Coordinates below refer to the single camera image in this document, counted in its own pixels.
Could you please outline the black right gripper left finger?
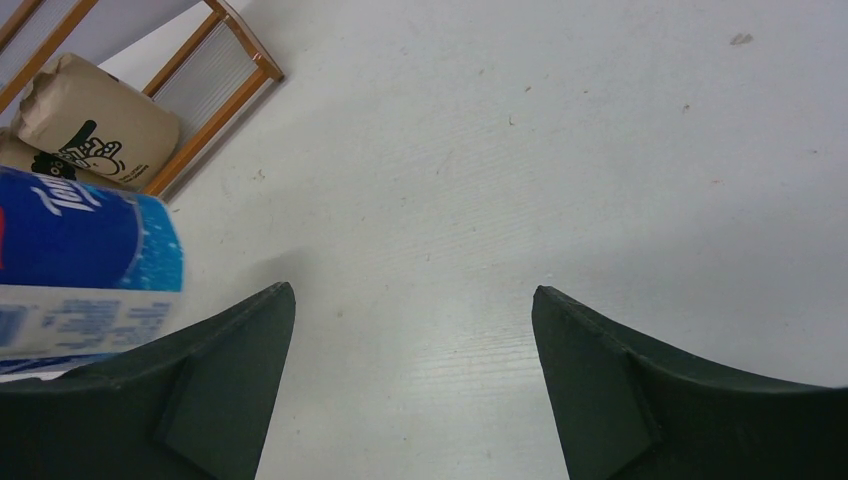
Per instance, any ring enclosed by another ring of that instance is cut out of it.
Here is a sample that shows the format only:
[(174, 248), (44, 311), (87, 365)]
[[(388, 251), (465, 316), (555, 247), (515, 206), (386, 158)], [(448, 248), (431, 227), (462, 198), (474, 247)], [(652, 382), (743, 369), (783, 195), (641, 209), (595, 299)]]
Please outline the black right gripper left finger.
[(1, 386), (5, 479), (252, 479), (295, 324), (276, 283), (52, 380)]

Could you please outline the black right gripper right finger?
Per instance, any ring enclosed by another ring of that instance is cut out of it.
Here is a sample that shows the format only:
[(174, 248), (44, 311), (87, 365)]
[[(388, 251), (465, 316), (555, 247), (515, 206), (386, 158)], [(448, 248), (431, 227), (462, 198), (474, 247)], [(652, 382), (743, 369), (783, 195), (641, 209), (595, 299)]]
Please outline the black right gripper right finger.
[(843, 479), (847, 391), (725, 366), (550, 286), (532, 327), (573, 479)]

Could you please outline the blue toilet roll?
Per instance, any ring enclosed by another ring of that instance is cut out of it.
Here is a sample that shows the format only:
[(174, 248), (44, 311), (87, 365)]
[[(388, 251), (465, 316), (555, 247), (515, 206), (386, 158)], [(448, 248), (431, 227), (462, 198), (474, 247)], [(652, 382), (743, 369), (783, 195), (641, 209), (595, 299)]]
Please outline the blue toilet roll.
[(184, 255), (159, 199), (1, 171), (1, 371), (66, 371), (157, 338)]

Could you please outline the brown roll with cartoon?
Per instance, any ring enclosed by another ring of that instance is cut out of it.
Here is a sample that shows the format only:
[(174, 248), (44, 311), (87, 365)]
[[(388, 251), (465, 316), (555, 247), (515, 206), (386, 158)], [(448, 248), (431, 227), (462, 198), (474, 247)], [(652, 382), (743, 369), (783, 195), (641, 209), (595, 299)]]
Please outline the brown roll with cartoon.
[(11, 131), (79, 169), (140, 190), (171, 158), (180, 120), (97, 65), (64, 53), (25, 87)]

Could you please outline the orange wooden tiered shelf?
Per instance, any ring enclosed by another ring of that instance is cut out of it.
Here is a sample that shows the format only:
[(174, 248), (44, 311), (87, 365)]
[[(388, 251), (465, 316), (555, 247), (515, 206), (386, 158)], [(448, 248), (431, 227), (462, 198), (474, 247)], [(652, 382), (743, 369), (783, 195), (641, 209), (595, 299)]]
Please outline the orange wooden tiered shelf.
[[(280, 67), (239, 14), (224, 1), (211, 1), (208, 15), (142, 89), (180, 120), (171, 158), (141, 193), (164, 193)], [(11, 130), (25, 87), (62, 45), (92, 19), (92, 1), (24, 1), (1, 28), (1, 109)]]

